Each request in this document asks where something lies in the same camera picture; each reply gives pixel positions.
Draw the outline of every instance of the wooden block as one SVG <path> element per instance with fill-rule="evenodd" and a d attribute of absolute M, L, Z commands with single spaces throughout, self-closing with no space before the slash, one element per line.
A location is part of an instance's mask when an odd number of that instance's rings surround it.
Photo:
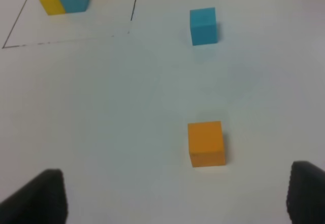
<path fill-rule="evenodd" d="M 221 122 L 190 123 L 188 148 L 193 167 L 225 165 Z"/>
<path fill-rule="evenodd" d="M 48 15 L 57 15 L 66 13 L 60 0 L 40 0 Z"/>

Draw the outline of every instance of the white table surface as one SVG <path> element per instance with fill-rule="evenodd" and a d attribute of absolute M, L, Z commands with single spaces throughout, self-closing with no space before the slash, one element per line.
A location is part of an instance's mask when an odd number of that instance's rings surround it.
<path fill-rule="evenodd" d="M 23 3 L 0 0 L 2 44 Z M 90 28 L 72 40 L 44 16 L 23 37 L 43 15 L 25 7 L 9 43 L 26 46 L 0 50 L 0 200 L 60 168 L 68 224 L 290 223 L 292 162 L 325 168 L 325 0 L 138 0 L 114 37 L 88 22 L 94 4 L 65 17 Z M 205 7 L 221 41 L 193 47 L 189 10 Z M 209 120 L 229 162 L 193 169 L 187 123 Z"/>

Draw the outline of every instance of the orange cube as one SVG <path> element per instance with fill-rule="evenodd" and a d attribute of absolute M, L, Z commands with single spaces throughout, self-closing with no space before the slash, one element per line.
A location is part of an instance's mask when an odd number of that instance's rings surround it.
<path fill-rule="evenodd" d="M 225 165 L 225 152 L 220 121 L 190 123 L 188 148 L 193 167 Z"/>

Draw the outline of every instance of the yellow cube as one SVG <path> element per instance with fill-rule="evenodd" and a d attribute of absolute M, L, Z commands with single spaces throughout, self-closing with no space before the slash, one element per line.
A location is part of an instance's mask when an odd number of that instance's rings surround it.
<path fill-rule="evenodd" d="M 57 15 L 66 13 L 60 0 L 40 0 L 48 15 Z"/>

